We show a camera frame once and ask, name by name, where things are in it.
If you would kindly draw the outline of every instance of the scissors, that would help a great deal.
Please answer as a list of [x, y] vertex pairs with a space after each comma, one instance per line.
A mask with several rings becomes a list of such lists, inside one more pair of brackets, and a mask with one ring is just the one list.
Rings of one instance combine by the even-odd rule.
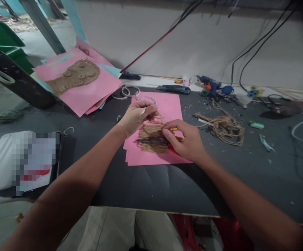
[[[176, 139], [180, 142], [184, 138], [176, 136]], [[142, 138], [142, 139], [137, 139], [136, 141], [137, 142], [148, 143], [148, 144], [151, 144], [151, 145], [168, 145], [169, 150], [171, 152], [173, 152], [173, 153], [177, 154], [178, 156], [180, 156], [179, 153], [177, 153], [175, 151], [175, 149], [173, 148], [172, 144], [166, 138]]]

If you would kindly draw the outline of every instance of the trousers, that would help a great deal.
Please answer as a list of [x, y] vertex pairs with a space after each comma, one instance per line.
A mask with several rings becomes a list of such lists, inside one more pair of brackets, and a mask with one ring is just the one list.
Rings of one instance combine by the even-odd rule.
[[166, 213], [92, 207], [78, 251], [184, 251], [176, 227]]

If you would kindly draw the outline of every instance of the person's left hand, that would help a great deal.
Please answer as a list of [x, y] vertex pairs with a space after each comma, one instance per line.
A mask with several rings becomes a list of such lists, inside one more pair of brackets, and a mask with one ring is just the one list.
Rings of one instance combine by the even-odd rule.
[[152, 121], [158, 116], [158, 106], [148, 101], [140, 101], [131, 104], [118, 125], [122, 126], [127, 137], [137, 131], [146, 120]]

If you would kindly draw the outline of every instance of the green plastic crate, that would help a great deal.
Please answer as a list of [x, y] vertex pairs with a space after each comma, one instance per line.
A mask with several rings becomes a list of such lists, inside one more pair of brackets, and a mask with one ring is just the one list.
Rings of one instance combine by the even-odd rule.
[[9, 56], [20, 68], [22, 68], [29, 75], [34, 71], [34, 66], [28, 61], [27, 54], [20, 47], [0, 46], [0, 50]]
[[5, 23], [0, 21], [0, 45], [3, 46], [25, 46], [23, 41]]

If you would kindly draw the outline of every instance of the hand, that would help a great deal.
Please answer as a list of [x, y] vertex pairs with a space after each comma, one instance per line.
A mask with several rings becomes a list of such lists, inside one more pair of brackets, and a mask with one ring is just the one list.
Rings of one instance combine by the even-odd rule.
[[152, 121], [158, 116], [158, 106], [148, 101], [140, 101], [131, 104], [118, 125], [122, 126], [127, 137], [137, 131], [146, 120]]
[[[178, 130], [183, 133], [184, 139], [181, 142], [169, 131], [172, 128], [178, 128]], [[172, 144], [176, 152], [185, 159], [197, 163], [206, 157], [207, 152], [201, 141], [197, 127], [189, 125], [182, 120], [173, 120], [164, 125], [163, 134]]]

